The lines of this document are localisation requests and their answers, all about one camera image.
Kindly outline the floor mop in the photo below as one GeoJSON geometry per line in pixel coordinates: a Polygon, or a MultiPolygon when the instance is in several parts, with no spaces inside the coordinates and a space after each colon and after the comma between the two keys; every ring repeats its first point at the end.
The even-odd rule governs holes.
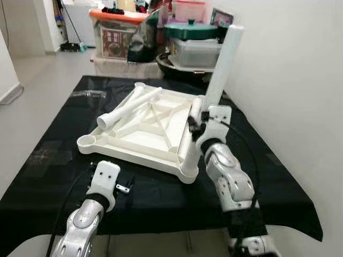
{"type": "Polygon", "coordinates": [[[64,21],[68,20],[69,24],[73,28],[74,34],[77,37],[78,42],[70,42],[69,39],[67,39],[66,42],[59,45],[59,50],[64,52],[84,52],[86,51],[86,46],[83,44],[83,41],[81,40],[81,37],[78,34],[78,31],[76,30],[76,26],[73,23],[73,20],[70,17],[69,11],[64,7],[63,0],[55,0],[56,4],[58,5],[58,9],[61,11],[64,11],[66,14],[66,19],[62,19],[64,21]]]}

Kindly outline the clear box with orange lid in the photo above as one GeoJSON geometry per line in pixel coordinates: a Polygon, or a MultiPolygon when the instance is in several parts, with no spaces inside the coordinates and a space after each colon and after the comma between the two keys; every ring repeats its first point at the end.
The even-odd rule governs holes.
{"type": "Polygon", "coordinates": [[[96,55],[105,59],[127,62],[151,62],[154,49],[145,43],[146,31],[141,26],[149,14],[92,8],[88,12],[93,22],[96,55]]]}

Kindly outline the beige cloth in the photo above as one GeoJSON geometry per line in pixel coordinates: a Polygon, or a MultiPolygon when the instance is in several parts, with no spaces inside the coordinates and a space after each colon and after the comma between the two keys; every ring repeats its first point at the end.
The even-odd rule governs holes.
{"type": "Polygon", "coordinates": [[[163,72],[156,62],[127,62],[124,59],[109,59],[93,56],[95,73],[110,78],[161,79],[163,72]]]}

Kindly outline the glossy black bag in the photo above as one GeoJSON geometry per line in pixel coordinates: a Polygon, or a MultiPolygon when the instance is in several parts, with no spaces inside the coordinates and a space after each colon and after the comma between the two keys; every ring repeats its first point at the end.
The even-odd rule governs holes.
{"type": "Polygon", "coordinates": [[[160,7],[137,27],[128,45],[128,62],[152,62],[156,59],[163,42],[162,14],[165,11],[160,7]]]}

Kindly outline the black tablecloth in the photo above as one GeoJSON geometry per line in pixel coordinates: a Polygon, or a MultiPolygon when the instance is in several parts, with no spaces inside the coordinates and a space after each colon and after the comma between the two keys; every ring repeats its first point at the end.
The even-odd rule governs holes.
{"type": "MultiPolygon", "coordinates": [[[[109,161],[121,167],[118,181],[135,177],[129,195],[118,196],[113,209],[98,227],[100,235],[127,233],[167,233],[212,228],[203,220],[182,215],[180,221],[153,218],[142,221],[159,209],[181,209],[200,204],[214,206],[220,201],[213,186],[201,195],[198,186],[208,178],[204,171],[193,184],[184,184],[175,176],[100,154],[84,155],[76,140],[95,127],[98,115],[110,112],[134,88],[134,79],[85,75],[74,90],[102,90],[106,99],[77,96],[67,98],[53,122],[33,151],[53,148],[72,151],[66,165],[51,167],[42,178],[30,178],[27,161],[0,198],[0,255],[8,255],[20,243],[56,232],[63,235],[67,216],[84,200],[93,170],[91,164],[109,161]]],[[[311,198],[287,168],[279,161],[264,139],[255,131],[245,113],[226,97],[221,104],[233,108],[228,135],[230,149],[250,176],[258,175],[260,211],[268,225],[298,230],[314,240],[323,240],[323,228],[311,198]]]]}

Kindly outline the pink storage box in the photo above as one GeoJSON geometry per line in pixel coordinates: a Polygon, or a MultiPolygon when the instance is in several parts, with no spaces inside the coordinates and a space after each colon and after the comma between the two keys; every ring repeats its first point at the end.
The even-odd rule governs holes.
{"type": "Polygon", "coordinates": [[[174,20],[204,22],[206,12],[206,0],[172,0],[172,17],[174,20]]]}

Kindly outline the clear tape strip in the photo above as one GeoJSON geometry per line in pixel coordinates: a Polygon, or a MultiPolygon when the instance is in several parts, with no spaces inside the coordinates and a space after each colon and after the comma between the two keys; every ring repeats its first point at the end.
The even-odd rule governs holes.
{"type": "Polygon", "coordinates": [[[73,98],[73,97],[77,97],[77,96],[106,99],[107,93],[102,91],[102,90],[74,90],[69,95],[69,98],[73,98]]]}

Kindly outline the black wok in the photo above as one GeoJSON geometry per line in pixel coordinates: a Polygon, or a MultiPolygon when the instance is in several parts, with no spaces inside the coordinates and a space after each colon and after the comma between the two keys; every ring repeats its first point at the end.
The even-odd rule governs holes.
{"type": "Polygon", "coordinates": [[[194,69],[174,66],[170,61],[170,53],[161,53],[156,56],[156,63],[161,69],[165,79],[175,79],[188,83],[209,83],[213,69],[194,69]]]}

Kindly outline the small black object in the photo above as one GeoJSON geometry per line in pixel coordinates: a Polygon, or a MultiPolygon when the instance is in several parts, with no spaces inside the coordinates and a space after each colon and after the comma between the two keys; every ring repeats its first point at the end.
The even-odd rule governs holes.
{"type": "Polygon", "coordinates": [[[107,14],[118,14],[118,15],[124,15],[125,14],[125,11],[120,9],[120,8],[106,7],[106,6],[101,9],[101,12],[107,13],[107,14]]]}

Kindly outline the clear plastic container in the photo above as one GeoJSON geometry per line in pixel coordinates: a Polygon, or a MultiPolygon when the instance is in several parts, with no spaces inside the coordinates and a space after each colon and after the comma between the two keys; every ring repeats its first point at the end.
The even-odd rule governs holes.
{"type": "Polygon", "coordinates": [[[216,66],[222,44],[217,39],[204,41],[169,40],[169,61],[181,68],[213,69],[216,66]]]}

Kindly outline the dark printed carton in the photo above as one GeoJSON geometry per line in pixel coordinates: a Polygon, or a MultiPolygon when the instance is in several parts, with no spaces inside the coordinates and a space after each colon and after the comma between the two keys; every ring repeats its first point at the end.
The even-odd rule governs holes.
{"type": "Polygon", "coordinates": [[[228,28],[234,22],[234,15],[230,12],[213,8],[210,16],[210,24],[216,27],[228,28]]]}

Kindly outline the white plastic table top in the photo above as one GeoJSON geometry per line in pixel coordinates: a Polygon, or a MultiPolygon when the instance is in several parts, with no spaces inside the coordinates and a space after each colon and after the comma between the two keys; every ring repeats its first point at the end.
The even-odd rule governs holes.
{"type": "MultiPolygon", "coordinates": [[[[114,110],[125,105],[129,95],[114,110]]],[[[199,174],[199,152],[192,141],[187,117],[193,99],[198,96],[205,98],[162,88],[161,93],[113,127],[103,130],[96,124],[93,132],[79,137],[79,152],[115,157],[192,184],[199,174]]]]}

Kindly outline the clear tape patch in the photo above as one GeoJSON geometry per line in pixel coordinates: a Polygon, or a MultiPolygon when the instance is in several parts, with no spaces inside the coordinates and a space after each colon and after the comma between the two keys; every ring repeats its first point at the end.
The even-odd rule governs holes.
{"type": "Polygon", "coordinates": [[[30,178],[42,178],[51,167],[66,165],[72,160],[72,151],[41,148],[33,151],[27,159],[27,174],[30,178]]]}

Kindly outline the green pot lid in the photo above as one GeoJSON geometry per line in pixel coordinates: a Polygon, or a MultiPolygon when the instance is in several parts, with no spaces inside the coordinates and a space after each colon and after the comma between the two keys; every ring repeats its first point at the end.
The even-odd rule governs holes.
{"type": "Polygon", "coordinates": [[[163,28],[164,35],[172,39],[180,39],[182,41],[204,41],[215,39],[218,34],[218,27],[209,24],[196,24],[191,20],[183,22],[171,22],[163,28]]]}

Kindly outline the white refrigerator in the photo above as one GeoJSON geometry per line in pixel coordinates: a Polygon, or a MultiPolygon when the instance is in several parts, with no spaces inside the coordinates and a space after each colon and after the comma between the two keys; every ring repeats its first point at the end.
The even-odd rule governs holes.
{"type": "Polygon", "coordinates": [[[81,42],[87,47],[96,46],[93,20],[89,16],[91,9],[100,7],[100,0],[61,0],[62,14],[65,20],[67,41],[81,42]]]}

